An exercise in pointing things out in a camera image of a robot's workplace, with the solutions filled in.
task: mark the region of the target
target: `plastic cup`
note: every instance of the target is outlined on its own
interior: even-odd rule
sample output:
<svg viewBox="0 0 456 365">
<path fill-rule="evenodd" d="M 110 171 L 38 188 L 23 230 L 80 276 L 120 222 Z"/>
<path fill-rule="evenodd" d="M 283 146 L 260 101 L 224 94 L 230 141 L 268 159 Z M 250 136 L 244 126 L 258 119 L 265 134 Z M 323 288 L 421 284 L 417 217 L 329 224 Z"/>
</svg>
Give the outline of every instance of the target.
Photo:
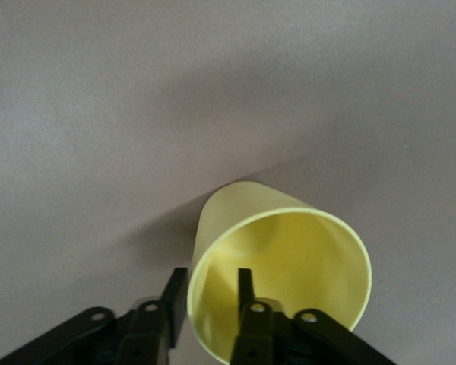
<svg viewBox="0 0 456 365">
<path fill-rule="evenodd" d="M 239 331 L 238 269 L 252 270 L 256 297 L 286 316 L 320 309 L 349 330 L 370 295 L 361 239 L 339 218 L 256 182 L 215 192 L 201 212 L 188 317 L 203 347 L 228 364 Z"/>
</svg>

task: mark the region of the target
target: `yellow cup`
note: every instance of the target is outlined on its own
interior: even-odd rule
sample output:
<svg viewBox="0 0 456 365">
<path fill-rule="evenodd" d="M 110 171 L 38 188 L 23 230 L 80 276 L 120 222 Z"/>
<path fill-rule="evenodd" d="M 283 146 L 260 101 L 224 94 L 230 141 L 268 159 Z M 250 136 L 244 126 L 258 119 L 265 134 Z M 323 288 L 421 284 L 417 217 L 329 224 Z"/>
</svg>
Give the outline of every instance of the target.
<svg viewBox="0 0 456 365">
<path fill-rule="evenodd" d="M 238 320 L 238 269 L 250 268 L 257 297 L 286 316 L 326 312 L 349 330 L 372 284 L 361 239 L 339 218 L 256 182 L 215 192 L 201 212 L 188 289 L 188 317 L 203 347 L 228 364 Z"/>
</svg>

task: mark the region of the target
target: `metal screw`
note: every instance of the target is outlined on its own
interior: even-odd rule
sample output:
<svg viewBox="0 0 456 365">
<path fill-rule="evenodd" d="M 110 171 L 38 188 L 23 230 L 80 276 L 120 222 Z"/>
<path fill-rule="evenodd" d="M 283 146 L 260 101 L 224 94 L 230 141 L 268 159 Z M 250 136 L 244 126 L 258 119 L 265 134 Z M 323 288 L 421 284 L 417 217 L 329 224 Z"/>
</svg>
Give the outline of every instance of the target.
<svg viewBox="0 0 456 365">
<path fill-rule="evenodd" d="M 150 303 L 145 306 L 146 312 L 153 312 L 154 310 L 157 310 L 157 305 L 155 303 Z"/>
<path fill-rule="evenodd" d="M 252 312 L 265 312 L 265 307 L 263 304 L 260 304 L 260 303 L 254 303 L 250 306 L 250 310 Z"/>
<path fill-rule="evenodd" d="M 91 320 L 92 321 L 101 321 L 102 319 L 104 319 L 106 316 L 105 316 L 105 313 L 96 313 L 96 314 L 93 314 L 91 316 Z"/>
<path fill-rule="evenodd" d="M 309 312 L 303 313 L 301 319 L 307 323 L 316 323 L 318 321 L 318 317 Z"/>
</svg>

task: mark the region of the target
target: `gray background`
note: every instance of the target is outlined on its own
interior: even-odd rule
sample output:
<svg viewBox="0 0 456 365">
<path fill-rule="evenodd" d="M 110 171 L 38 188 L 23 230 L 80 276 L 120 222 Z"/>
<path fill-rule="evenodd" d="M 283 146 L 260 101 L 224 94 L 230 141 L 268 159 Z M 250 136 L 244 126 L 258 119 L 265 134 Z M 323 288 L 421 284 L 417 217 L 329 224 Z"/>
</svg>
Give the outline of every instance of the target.
<svg viewBox="0 0 456 365">
<path fill-rule="evenodd" d="M 161 292 L 239 179 L 363 238 L 358 335 L 456 363 L 456 1 L 0 1 L 0 356 Z"/>
</svg>

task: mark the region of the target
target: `cup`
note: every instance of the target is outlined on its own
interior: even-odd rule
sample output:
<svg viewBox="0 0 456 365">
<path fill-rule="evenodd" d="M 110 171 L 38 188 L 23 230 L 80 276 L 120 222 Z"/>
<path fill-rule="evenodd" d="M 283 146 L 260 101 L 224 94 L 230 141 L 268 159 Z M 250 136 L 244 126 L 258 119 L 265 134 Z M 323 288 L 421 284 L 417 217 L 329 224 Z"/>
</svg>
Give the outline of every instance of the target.
<svg viewBox="0 0 456 365">
<path fill-rule="evenodd" d="M 198 340 L 224 364 L 239 331 L 239 268 L 287 317 L 320 309 L 349 330 L 372 283 L 365 246 L 339 218 L 256 182 L 224 186 L 201 212 L 187 302 Z"/>
</svg>

